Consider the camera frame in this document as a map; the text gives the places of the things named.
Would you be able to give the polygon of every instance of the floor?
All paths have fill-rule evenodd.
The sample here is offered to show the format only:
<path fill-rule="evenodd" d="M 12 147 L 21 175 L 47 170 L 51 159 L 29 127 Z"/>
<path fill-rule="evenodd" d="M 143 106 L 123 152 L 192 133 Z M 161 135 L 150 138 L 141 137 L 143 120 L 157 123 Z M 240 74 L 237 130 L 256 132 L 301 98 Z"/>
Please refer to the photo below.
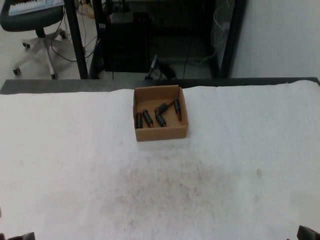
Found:
<path fill-rule="evenodd" d="M 95 37 L 97 36 L 95 21 L 93 19 L 88 18 L 87 16 L 82 16 L 78 14 L 78 23 L 80 28 L 80 33 L 82 37 L 82 44 L 85 45 L 86 56 L 88 56 L 95 47 Z M 60 23 L 56 23 L 52 26 L 46 27 L 46 33 L 55 32 Z M 64 30 L 68 30 L 68 20 L 62 21 L 61 27 Z M 0 87 L 3 85 L 5 80 L 7 79 L 51 79 L 51 75 L 49 73 L 49 68 L 46 64 L 46 58 L 43 52 L 39 52 L 32 60 L 25 63 L 20 67 L 21 75 L 15 76 L 12 71 L 12 65 L 19 59 L 20 54 L 25 51 L 22 46 L 21 39 L 31 39 L 36 36 L 34 31 L 26 31 L 26 32 L 5 32 L 0 27 Z M 71 40 L 70 31 L 68 32 L 68 39 Z M 190 57 L 189 64 L 185 69 L 185 78 L 186 79 L 209 79 L 211 78 L 211 73 L 209 66 L 207 64 L 203 64 L 198 66 L 195 62 L 200 62 L 205 56 L 205 49 L 202 45 L 200 39 L 197 38 L 159 38 L 156 39 L 157 44 L 160 49 L 160 59 L 168 59 L 171 65 L 174 67 L 176 71 L 176 76 L 178 79 L 183 78 L 184 66 L 186 62 L 186 57 L 188 55 L 189 46 L 190 47 Z M 59 54 L 64 57 L 75 60 L 75 53 L 73 46 L 70 44 L 70 49 L 65 50 L 56 50 Z M 52 50 L 50 50 L 50 55 L 53 62 L 53 67 L 55 68 L 58 78 L 60 80 L 64 79 L 79 79 L 79 71 L 76 62 L 67 61 L 57 54 L 55 54 Z M 87 59 L 87 67 L 90 68 L 91 59 L 89 57 Z M 152 74 L 154 79 L 158 79 L 160 72 L 156 70 L 155 73 Z M 101 72 L 99 77 L 100 79 L 110 80 L 110 79 L 128 79 L 128 81 L 141 80 L 144 79 L 146 73 L 130 73 L 130 72 Z"/>

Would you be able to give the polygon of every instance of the red tip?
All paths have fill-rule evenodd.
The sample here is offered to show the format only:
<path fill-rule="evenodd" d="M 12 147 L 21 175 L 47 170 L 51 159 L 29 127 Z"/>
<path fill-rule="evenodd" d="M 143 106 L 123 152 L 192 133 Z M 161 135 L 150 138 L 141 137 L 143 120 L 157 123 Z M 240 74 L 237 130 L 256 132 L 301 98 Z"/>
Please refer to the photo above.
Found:
<path fill-rule="evenodd" d="M 181 117 L 181 111 L 178 111 L 176 114 L 178 115 L 179 121 L 181 121 L 181 119 L 182 119 L 182 117 Z"/>

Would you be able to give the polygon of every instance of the cardboard box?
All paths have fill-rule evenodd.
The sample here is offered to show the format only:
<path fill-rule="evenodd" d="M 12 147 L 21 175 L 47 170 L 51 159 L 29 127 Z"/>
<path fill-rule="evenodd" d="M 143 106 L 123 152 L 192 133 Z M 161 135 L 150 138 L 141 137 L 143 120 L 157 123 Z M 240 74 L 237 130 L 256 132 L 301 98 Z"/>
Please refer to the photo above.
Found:
<path fill-rule="evenodd" d="M 156 120 L 155 108 L 163 103 L 169 104 L 175 98 L 180 101 L 182 120 L 178 120 L 175 107 L 171 106 L 162 114 L 167 127 L 161 127 Z M 189 123 L 184 93 L 181 87 L 172 85 L 136 88 L 133 97 L 134 128 L 136 128 L 137 113 L 142 112 L 144 109 L 147 109 L 152 117 L 154 128 L 150 128 L 145 119 L 143 119 L 143 128 L 135 129 L 135 136 L 138 142 L 182 139 L 186 137 Z"/>

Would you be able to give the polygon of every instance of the white tablecloth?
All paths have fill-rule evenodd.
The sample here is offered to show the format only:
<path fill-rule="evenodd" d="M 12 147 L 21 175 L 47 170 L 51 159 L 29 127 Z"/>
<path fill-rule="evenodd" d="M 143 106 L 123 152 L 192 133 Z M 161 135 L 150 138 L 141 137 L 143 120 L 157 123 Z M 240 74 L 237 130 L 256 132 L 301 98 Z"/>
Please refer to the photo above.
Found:
<path fill-rule="evenodd" d="M 320 87 L 185 89 L 186 139 L 136 142 L 133 91 L 0 95 L 0 232 L 36 240 L 320 231 Z"/>

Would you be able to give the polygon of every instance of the metal pole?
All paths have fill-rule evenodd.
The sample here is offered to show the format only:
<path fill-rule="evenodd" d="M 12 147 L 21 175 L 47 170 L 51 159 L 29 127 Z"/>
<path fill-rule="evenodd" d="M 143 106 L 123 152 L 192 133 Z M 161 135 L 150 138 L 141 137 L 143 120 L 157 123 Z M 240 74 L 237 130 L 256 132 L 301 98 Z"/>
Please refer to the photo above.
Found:
<path fill-rule="evenodd" d="M 68 17 L 70 33 L 76 62 L 78 64 L 79 74 L 81 79 L 88 79 L 88 69 L 86 64 L 85 52 L 82 45 L 79 23 L 76 13 L 75 0 L 64 0 L 65 12 Z"/>

